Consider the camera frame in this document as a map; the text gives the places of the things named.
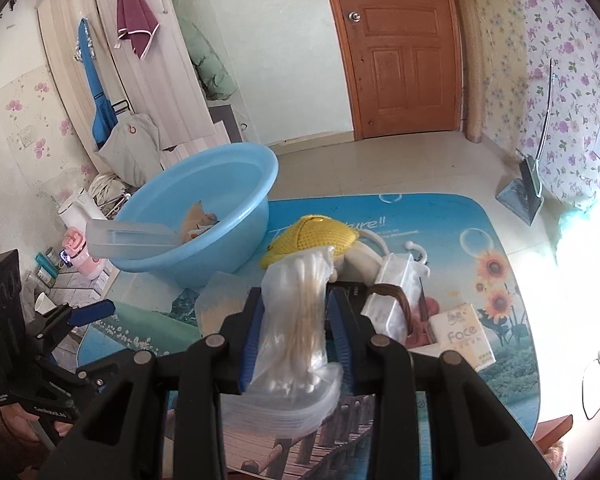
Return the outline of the person left hand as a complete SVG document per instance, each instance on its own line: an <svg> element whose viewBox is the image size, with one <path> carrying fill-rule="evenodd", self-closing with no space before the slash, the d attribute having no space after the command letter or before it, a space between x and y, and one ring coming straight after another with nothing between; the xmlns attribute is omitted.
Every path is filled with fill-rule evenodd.
<svg viewBox="0 0 600 480"><path fill-rule="evenodd" d="M0 419L7 432L21 443L40 444L53 451L70 432L73 424L40 419L26 412L19 404L0 406Z"/></svg>

